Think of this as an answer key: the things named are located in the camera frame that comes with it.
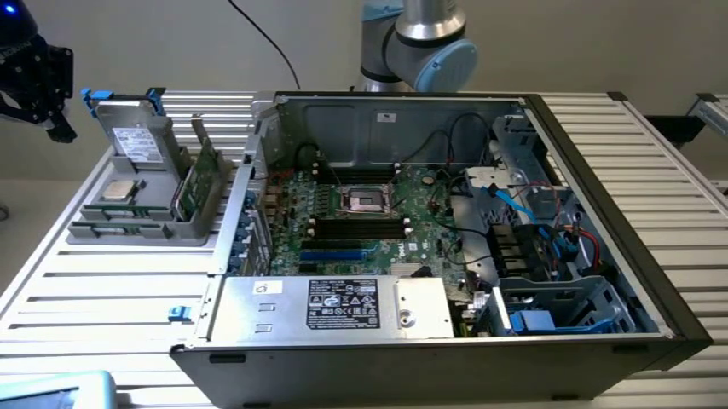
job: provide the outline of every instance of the warning label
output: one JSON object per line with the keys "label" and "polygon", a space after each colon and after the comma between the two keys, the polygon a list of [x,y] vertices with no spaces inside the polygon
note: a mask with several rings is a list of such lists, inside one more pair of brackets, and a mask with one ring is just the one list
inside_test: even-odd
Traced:
{"label": "warning label", "polygon": [[135,163],[162,163],[155,137],[146,128],[114,128],[116,141],[124,154]]}
{"label": "warning label", "polygon": [[313,279],[306,325],[311,330],[379,328],[375,279]]}

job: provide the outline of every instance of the sticker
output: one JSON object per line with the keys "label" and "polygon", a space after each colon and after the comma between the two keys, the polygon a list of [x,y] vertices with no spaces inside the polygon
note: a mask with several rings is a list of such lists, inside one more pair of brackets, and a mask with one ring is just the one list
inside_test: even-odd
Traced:
{"label": "sticker", "polygon": [[313,279],[306,325],[311,330],[379,328],[375,279]]}
{"label": "sticker", "polygon": [[112,128],[112,130],[128,160],[135,163],[160,164],[163,162],[155,137],[147,128]]}
{"label": "sticker", "polygon": [[252,294],[282,294],[283,281],[256,281],[252,283]]}
{"label": "sticker", "polygon": [[389,122],[393,124],[397,122],[397,114],[395,113],[378,113],[377,114],[377,122]]}

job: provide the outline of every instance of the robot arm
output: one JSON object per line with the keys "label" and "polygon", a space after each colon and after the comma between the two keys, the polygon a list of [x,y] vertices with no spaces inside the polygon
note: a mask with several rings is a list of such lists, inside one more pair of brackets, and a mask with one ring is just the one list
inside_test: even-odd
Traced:
{"label": "robot arm", "polygon": [[363,6],[365,91],[458,91],[478,50],[465,35],[454,0],[370,0]]}
{"label": "robot arm", "polygon": [[69,143],[76,133],[63,110],[72,80],[73,52],[45,43],[23,0],[0,1],[0,115],[39,124],[53,141]]}

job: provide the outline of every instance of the barcode label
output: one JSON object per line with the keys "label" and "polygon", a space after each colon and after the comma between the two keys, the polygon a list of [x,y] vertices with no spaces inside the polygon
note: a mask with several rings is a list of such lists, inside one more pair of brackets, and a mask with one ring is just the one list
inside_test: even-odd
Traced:
{"label": "barcode label", "polygon": [[114,128],[114,135],[128,160],[135,163],[162,163],[155,137],[147,128]]}

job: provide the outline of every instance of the motherboard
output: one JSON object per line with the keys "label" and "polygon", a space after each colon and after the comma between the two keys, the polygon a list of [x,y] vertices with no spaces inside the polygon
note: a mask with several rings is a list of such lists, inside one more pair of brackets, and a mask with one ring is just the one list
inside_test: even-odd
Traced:
{"label": "motherboard", "polygon": [[337,173],[342,184],[303,171],[268,177],[271,275],[431,274],[455,296],[465,266],[459,235],[442,226],[454,225],[445,172],[405,166],[369,180]]}

